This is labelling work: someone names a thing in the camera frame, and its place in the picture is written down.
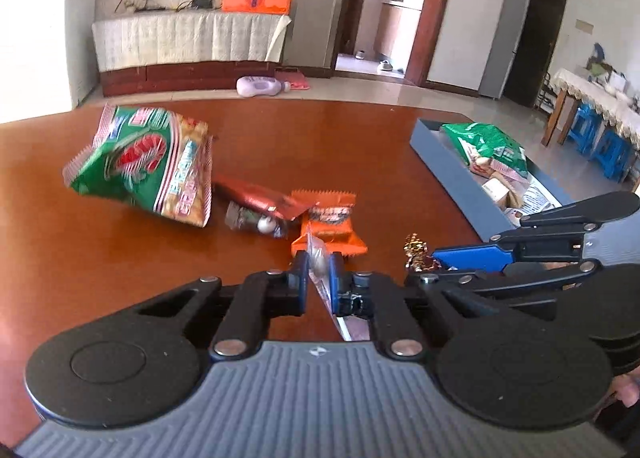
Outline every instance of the table leg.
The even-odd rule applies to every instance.
[[[562,127],[562,133],[558,137],[558,143],[562,145],[564,140],[566,140],[569,131],[571,131],[571,127],[574,124],[575,114],[578,111],[578,105],[580,104],[580,100],[574,98],[574,103],[571,105],[571,110],[569,111],[569,115],[566,117],[566,122],[564,122],[564,127]]]
[[[549,145],[551,137],[554,135],[556,125],[558,125],[558,120],[560,120],[560,113],[562,113],[562,106],[564,105],[566,95],[566,90],[560,92],[558,98],[556,98],[556,108],[554,109],[553,113],[551,113],[548,122],[546,122],[545,134],[542,137],[541,141],[541,144],[545,147]]]

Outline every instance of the gray refrigerator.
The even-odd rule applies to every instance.
[[[518,51],[530,0],[504,0],[494,43],[478,92],[482,96],[501,98],[513,59]]]

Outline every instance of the doorway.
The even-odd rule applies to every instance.
[[[504,95],[534,107],[556,49],[566,0],[530,0],[520,47],[513,59]]]
[[[334,69],[404,79],[424,0],[344,0]]]

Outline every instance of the white bottle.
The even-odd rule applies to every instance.
[[[280,82],[270,76],[243,76],[238,79],[236,89],[240,96],[256,96],[257,94],[268,94],[276,96],[279,92],[290,91],[290,82]]]

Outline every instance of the wooden table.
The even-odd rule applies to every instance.
[[[558,94],[558,98],[556,98],[556,107],[554,108],[553,113],[549,116],[549,120],[546,122],[545,134],[542,136],[542,140],[540,143],[547,147],[549,142],[551,142],[551,137],[554,135],[556,130],[556,126],[558,125],[558,121],[560,120],[560,115],[562,114],[562,108],[564,107],[564,102],[567,98],[572,99],[571,109],[569,110],[569,114],[566,117],[566,121],[562,126],[562,131],[560,132],[560,136],[558,137],[558,143],[562,145],[566,137],[569,135],[569,131],[571,130],[571,126],[574,124],[575,114],[578,111],[578,106],[580,105],[580,100],[572,97],[567,93],[566,89],[563,89]]]
[[[418,117],[469,121],[456,113],[300,100],[166,102],[206,120],[220,139],[214,170],[290,191],[354,191],[356,231],[369,254],[352,269],[404,278],[404,238],[430,247],[478,242],[443,187],[409,147]],[[51,336],[202,275],[236,284],[287,268],[290,241],[230,231],[214,197],[197,229],[103,199],[80,197],[61,170],[95,134],[101,109],[0,126],[0,441],[15,445],[38,423],[22,382],[33,350]],[[313,289],[308,313],[276,319],[270,338],[337,341]]]

